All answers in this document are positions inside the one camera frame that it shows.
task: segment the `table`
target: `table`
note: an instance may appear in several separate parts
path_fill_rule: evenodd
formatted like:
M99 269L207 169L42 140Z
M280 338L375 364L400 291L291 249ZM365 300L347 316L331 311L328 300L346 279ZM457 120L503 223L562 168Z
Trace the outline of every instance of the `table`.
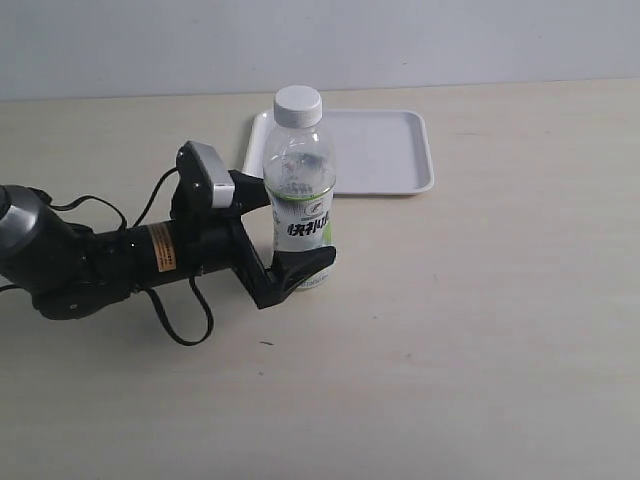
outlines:
M187 139L240 167L270 98L1 103L0 179L134 218ZM217 326L195 348L144 296L52 322L3 294L2 478L640 475L640 80L324 98L421 113L434 189L337 199L332 278L281 306L203 278ZM100 205L67 218L117 225ZM246 219L263 252L270 222ZM159 291L181 333L202 331L186 283Z

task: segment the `orange label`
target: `orange label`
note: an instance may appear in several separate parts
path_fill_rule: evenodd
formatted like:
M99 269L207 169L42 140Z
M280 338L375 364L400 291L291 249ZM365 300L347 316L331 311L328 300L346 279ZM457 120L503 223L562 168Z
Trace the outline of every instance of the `orange label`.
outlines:
M169 272L176 269L176 252L173 249L173 241L169 234L169 228L164 223L147 225L153 249L156 252L159 272Z

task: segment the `white wall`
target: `white wall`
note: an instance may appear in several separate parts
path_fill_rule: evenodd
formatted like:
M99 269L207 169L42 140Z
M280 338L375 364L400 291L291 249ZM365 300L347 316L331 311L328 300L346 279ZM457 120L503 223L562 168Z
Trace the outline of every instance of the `white wall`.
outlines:
M640 75L638 0L5 0L0 99Z

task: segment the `white bottle cap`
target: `white bottle cap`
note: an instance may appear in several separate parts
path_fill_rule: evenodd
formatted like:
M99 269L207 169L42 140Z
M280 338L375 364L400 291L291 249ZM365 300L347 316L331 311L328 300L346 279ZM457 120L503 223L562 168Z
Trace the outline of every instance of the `white bottle cap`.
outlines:
M305 85L284 87L273 100L273 116L281 127L313 127L322 119L322 97Z

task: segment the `clear plastic bottle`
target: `clear plastic bottle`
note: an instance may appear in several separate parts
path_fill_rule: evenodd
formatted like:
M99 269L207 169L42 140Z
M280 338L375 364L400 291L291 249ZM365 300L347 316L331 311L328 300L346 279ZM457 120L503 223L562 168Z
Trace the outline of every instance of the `clear plastic bottle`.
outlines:
M263 174L273 206L274 249L300 252L332 245L336 165L322 127L322 98L311 87L285 87L276 93L273 111L276 127L266 141ZM315 287L328 275L329 268L300 288Z

